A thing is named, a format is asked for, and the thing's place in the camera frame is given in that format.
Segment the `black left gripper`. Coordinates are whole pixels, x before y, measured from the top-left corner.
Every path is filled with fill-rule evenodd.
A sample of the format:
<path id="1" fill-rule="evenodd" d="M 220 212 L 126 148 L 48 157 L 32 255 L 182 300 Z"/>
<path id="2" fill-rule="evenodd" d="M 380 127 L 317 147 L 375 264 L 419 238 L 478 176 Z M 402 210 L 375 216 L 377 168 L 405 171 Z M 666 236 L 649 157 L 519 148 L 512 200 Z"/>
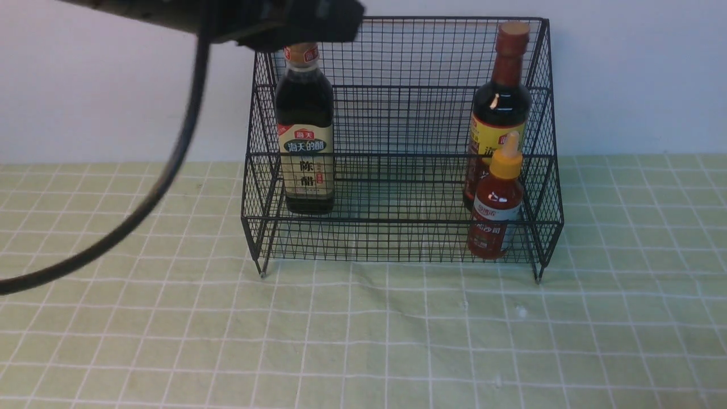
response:
<path id="1" fill-rule="evenodd" d="M 211 19 L 210 41 L 255 52 L 302 43 L 350 43 L 365 18 L 360 1 L 70 1 L 70 5 L 150 25 L 197 34 Z"/>

